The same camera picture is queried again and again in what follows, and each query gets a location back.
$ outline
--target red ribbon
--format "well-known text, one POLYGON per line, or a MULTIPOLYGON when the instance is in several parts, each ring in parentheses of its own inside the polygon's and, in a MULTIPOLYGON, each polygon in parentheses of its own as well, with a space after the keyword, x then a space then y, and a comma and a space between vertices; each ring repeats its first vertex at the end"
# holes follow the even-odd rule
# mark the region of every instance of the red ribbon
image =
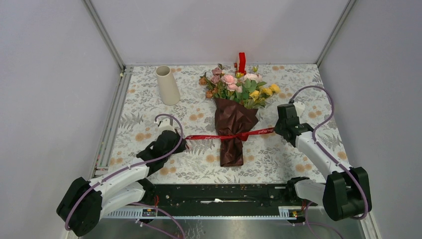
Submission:
POLYGON ((249 131, 245 133, 238 133, 235 135, 189 135, 185 139, 187 140, 197 140, 197 139, 231 139, 231 138, 239 138, 242 141, 247 141, 250 135, 258 135, 258 134, 267 134, 274 132, 274 128, 264 128, 255 131, 249 131))

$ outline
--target yellow flower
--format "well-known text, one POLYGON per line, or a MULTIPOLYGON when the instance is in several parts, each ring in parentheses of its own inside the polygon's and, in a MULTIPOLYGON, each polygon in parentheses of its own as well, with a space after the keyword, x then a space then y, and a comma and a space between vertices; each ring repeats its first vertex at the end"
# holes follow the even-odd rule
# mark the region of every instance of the yellow flower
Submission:
POLYGON ((273 95, 273 91, 270 88, 264 88, 262 89, 262 93, 272 96, 273 95))
POLYGON ((272 90, 274 93, 279 93, 280 92, 280 87, 278 87, 276 84, 272 84, 270 86, 270 90, 272 90))
POLYGON ((254 91, 249 96, 255 101, 259 97, 259 91, 254 91))

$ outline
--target white flower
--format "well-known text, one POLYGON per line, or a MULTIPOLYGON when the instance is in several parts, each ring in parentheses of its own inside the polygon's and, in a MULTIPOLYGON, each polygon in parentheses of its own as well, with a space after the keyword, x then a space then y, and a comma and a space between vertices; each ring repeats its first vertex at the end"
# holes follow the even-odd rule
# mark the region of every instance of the white flower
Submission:
POLYGON ((245 79, 249 79, 251 81, 256 81, 258 83, 258 76, 255 74, 246 74, 244 76, 245 79))

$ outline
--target table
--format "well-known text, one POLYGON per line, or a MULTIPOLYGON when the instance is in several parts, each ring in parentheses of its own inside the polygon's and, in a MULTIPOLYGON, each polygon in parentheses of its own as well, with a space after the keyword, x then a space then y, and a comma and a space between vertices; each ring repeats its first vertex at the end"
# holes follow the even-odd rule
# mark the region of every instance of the table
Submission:
MULTIPOLYGON (((181 93, 174 106, 161 102, 155 79, 156 66, 134 67, 115 137, 108 171, 125 165, 157 136, 154 118, 168 113, 183 124, 184 135, 215 134, 215 103, 205 98, 206 88, 199 78, 215 65, 170 66, 181 93)), ((234 74, 234 67, 225 65, 225 72, 234 74)), ((252 66, 246 71, 252 72, 252 66)), ((303 86, 323 86, 314 64, 259 65, 259 74, 269 85, 277 84, 281 92, 267 101, 258 111, 259 123, 252 130, 273 127, 278 119, 276 106, 285 104, 303 86)), ((306 104, 301 122, 316 126, 330 114, 330 105, 321 90, 307 89, 297 97, 306 104)), ((323 125, 317 134, 335 156, 347 160, 334 119, 323 125)), ((229 184, 286 183, 292 177, 306 176, 317 182, 324 177, 312 162, 275 133, 250 136, 243 143, 245 163, 240 167, 220 167, 219 140, 189 141, 191 150, 172 155, 164 167, 149 176, 155 184, 229 184)))

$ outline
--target gray floor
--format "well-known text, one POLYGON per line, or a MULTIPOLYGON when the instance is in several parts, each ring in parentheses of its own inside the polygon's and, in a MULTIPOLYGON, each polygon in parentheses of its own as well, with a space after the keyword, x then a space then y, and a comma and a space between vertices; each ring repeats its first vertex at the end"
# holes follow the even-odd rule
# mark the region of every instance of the gray floor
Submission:
MULTIPOLYGON (((324 211, 310 209, 309 221, 325 223, 339 230, 345 239, 364 239, 360 223, 345 219, 332 221, 324 211)), ((287 226, 282 220, 179 220, 187 239, 313 239, 308 227, 287 226)), ((154 220, 151 225, 178 235, 178 229, 171 220, 154 220)), ((332 230, 312 226, 321 239, 340 238, 332 230)), ((140 227, 129 219, 103 219, 83 239, 168 239, 153 229, 140 227)))

